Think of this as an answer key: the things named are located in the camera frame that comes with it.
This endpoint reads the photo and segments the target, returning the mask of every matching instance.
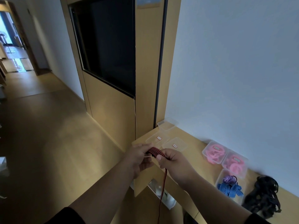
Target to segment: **purple hair tie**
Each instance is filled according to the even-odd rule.
[[[227,175],[223,178],[223,182],[225,182],[226,184],[236,184],[237,183],[237,177]]]

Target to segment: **clear plastic container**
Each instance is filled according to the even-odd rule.
[[[216,187],[216,188],[217,188],[217,185],[218,185],[218,184],[222,184],[222,183],[223,183],[223,178],[224,178],[225,176],[227,176],[227,175],[232,175],[232,174],[230,173],[229,170],[227,170],[227,169],[222,169],[222,171],[220,172],[219,177],[218,177],[218,179],[217,179],[217,181],[216,181],[216,183],[215,183],[215,187]],[[246,186],[247,186],[246,181],[245,181],[244,179],[242,179],[242,178],[238,178],[238,177],[237,177],[237,183],[238,183],[238,185],[240,185],[240,186],[242,187],[241,192],[242,192],[242,193],[245,193],[245,189],[246,189]],[[234,202],[236,202],[236,203],[242,205],[242,203],[243,203],[243,199],[244,199],[244,195],[243,195],[243,196],[238,196],[238,195],[236,195],[235,198],[231,198],[231,199],[232,199]]]
[[[184,151],[187,148],[187,144],[180,138],[176,137],[169,142],[163,144],[163,148],[172,148],[179,152]]]
[[[157,125],[159,126],[160,131],[169,132],[178,125],[178,121],[172,118],[165,118],[161,122],[158,122]]]
[[[248,169],[249,160],[244,156],[229,150],[222,162],[222,166],[228,169],[232,175],[236,175],[241,178],[245,178]]]
[[[164,143],[166,143],[169,140],[169,136],[167,136],[165,133],[158,131],[151,137],[149,137],[145,142],[146,143],[153,143],[156,148],[160,148]]]
[[[215,141],[210,141],[210,143],[208,143],[205,149],[202,151],[202,154],[205,156],[208,162],[212,164],[221,164],[228,150],[229,149],[222,144],[219,144]]]

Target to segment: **label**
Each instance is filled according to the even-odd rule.
[[[218,151],[220,150],[220,148],[218,148],[217,146],[213,146],[214,149],[217,149]]]
[[[238,158],[234,157],[235,161],[241,162],[241,160],[239,160]]]

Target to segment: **hallway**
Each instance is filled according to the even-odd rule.
[[[122,152],[86,113],[84,103],[52,73],[7,74],[8,101],[0,105],[0,222],[44,223],[85,192]],[[112,223],[155,223],[159,200],[128,190]],[[182,210],[162,206],[160,223],[182,223]]]

